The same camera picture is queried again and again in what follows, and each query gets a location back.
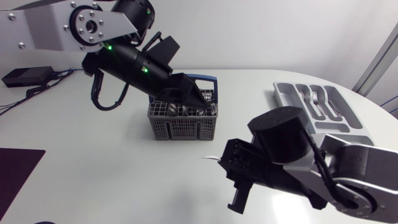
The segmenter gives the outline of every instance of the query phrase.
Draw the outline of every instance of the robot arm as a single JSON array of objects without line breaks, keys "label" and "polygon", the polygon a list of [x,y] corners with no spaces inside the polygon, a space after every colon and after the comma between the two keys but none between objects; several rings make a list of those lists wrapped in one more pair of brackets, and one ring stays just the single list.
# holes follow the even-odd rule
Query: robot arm
[{"label": "robot arm", "polygon": [[312,138],[307,122],[301,108],[277,108],[248,124],[252,143],[227,142],[219,164],[237,188],[228,207],[243,213],[251,186],[260,184],[303,195],[319,210],[329,202],[352,217],[397,223],[398,153],[327,134]]},{"label": "robot arm", "polygon": [[[90,0],[43,0],[10,11],[0,11],[2,53],[45,49],[88,52],[83,69],[95,76],[91,98],[97,108],[120,105],[132,85],[169,103],[204,108],[206,101],[195,82],[185,74],[172,74],[169,62],[179,49],[173,38],[158,32],[143,48],[147,29],[155,19],[148,0],[118,0],[111,12]],[[160,42],[149,48],[156,40]],[[98,103],[103,72],[126,82],[123,93],[110,107]]]}]

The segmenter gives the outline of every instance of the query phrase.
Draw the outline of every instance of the white wall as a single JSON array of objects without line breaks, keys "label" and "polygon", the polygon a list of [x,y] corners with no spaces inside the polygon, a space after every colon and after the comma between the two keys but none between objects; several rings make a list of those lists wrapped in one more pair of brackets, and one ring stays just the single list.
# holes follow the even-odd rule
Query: white wall
[{"label": "white wall", "polygon": [[[32,0],[2,0],[11,9]],[[152,0],[155,24],[181,49],[174,69],[280,69],[352,88],[398,22],[396,0]],[[109,10],[113,3],[100,3]],[[38,50],[0,55],[16,67],[79,67],[84,54]]]}]

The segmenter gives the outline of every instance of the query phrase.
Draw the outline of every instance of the metal pole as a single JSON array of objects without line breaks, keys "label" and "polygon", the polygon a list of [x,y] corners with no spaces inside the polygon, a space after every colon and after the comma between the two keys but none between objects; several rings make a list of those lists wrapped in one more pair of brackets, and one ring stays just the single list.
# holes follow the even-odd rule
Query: metal pole
[{"label": "metal pole", "polygon": [[398,56],[398,23],[369,67],[355,84],[353,91],[366,96]]}]

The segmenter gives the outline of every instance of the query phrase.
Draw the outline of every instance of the black power adapter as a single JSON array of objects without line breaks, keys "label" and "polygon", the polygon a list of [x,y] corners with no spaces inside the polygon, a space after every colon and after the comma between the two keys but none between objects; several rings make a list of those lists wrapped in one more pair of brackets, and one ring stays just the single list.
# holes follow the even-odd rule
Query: black power adapter
[{"label": "black power adapter", "polygon": [[17,68],[1,80],[7,87],[46,85],[54,72],[52,67]]}]

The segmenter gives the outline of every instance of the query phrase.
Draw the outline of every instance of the fork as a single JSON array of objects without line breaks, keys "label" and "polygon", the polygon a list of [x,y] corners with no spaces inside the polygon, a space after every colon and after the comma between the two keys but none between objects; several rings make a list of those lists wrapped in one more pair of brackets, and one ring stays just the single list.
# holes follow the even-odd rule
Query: fork
[{"label": "fork", "polygon": [[312,97],[313,97],[313,104],[317,106],[319,112],[321,112],[321,115],[325,115],[323,108],[319,105],[318,93],[316,91],[312,91]]},{"label": "fork", "polygon": [[341,113],[336,109],[336,105],[330,100],[329,100],[329,105],[330,105],[331,109],[333,110],[333,112],[335,112],[337,117],[341,117]]}]

